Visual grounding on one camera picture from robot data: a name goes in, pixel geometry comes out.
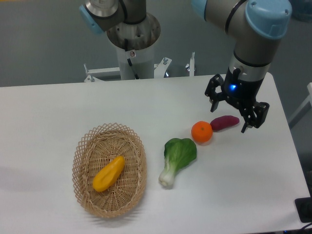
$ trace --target gray floor background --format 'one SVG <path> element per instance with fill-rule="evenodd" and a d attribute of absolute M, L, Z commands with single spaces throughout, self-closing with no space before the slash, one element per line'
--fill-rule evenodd
<path fill-rule="evenodd" d="M 118 66 L 107 37 L 93 35 L 82 21 L 78 11 L 82 3 L 0 2 L 0 87 L 83 82 L 84 63 L 89 69 Z M 147 0 L 147 9 L 162 30 L 156 62 L 163 57 L 173 59 L 172 76 L 186 75 L 184 66 L 192 51 L 197 75 L 226 73 L 234 40 L 201 20 L 190 0 Z M 292 19 L 269 70 L 287 118 L 308 95 L 311 62 L 312 23 Z M 292 136 L 303 170 L 312 170 L 311 110 L 292 129 Z"/>

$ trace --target purple sweet potato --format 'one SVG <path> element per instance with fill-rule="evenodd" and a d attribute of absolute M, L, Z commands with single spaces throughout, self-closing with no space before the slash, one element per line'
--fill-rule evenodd
<path fill-rule="evenodd" d="M 220 131 L 225 128 L 232 127 L 234 125 L 237 125 L 239 123 L 239 118 L 234 116 L 221 116 L 218 118 L 215 118 L 213 121 L 211 121 L 210 125 L 214 132 Z"/>

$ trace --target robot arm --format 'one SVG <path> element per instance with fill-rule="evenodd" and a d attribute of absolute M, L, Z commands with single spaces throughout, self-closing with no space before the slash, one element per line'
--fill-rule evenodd
<path fill-rule="evenodd" d="M 146 18 L 146 0 L 87 0 L 80 13 L 95 33 L 124 22 L 138 24 Z"/>
<path fill-rule="evenodd" d="M 247 127 L 259 128 L 269 104 L 256 95 L 270 67 L 292 14 L 288 0 L 192 0 L 194 10 L 236 39 L 225 80 L 217 74 L 205 95 L 215 111 L 219 101 L 237 108 Z M 221 86 L 221 92 L 215 91 Z"/>

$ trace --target black cable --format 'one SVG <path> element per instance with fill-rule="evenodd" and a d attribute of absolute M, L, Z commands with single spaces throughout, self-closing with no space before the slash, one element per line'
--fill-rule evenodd
<path fill-rule="evenodd" d="M 125 15 L 125 20 L 126 20 L 128 18 L 127 7 L 126 7 L 125 3 L 123 2 L 123 0 L 119 0 L 119 3 L 121 5 L 121 8 L 123 10 L 123 14 Z"/>
<path fill-rule="evenodd" d="M 125 41 L 125 52 L 127 52 L 127 51 L 128 51 L 128 44 L 129 44 L 129 41 L 128 41 L 128 39 L 125 39 L 124 41 Z M 128 61 L 128 64 L 129 64 L 129 66 L 130 66 L 130 68 L 131 68 L 131 70 L 132 70 L 133 75 L 135 76 L 135 78 L 136 78 L 136 79 L 140 79 L 140 77 L 138 77 L 137 72 L 135 71 L 135 69 L 134 69 L 134 67 L 133 67 L 133 64 L 132 64 L 132 62 L 131 62 L 131 59 L 128 58 L 127 61 Z"/>
<path fill-rule="evenodd" d="M 224 27 L 224 31 L 226 34 L 228 34 L 229 32 L 229 26 L 230 26 L 230 22 L 231 22 L 231 19 L 233 17 L 233 15 L 235 14 L 235 12 L 237 11 L 237 9 L 245 2 L 246 0 L 241 0 L 239 1 L 234 7 L 233 9 L 231 10 L 226 22 L 225 22 L 225 27 Z"/>
<path fill-rule="evenodd" d="M 306 229 L 307 227 L 309 227 L 309 226 L 311 226 L 311 225 L 312 225 L 312 223 L 309 223 L 309 224 L 307 224 L 306 226 L 302 227 L 300 230 L 304 230 L 304 229 Z"/>

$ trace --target toy fruit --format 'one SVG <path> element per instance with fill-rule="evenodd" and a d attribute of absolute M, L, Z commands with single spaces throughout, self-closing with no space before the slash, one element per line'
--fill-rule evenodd
<path fill-rule="evenodd" d="M 196 142 L 204 143 L 210 140 L 213 135 L 211 125 L 205 121 L 199 121 L 193 125 L 191 134 Z"/>
<path fill-rule="evenodd" d="M 97 192 L 103 192 L 111 187 L 118 177 L 120 176 L 122 169 L 125 166 L 125 159 L 123 156 L 117 156 L 107 164 L 93 179 L 93 188 Z"/>

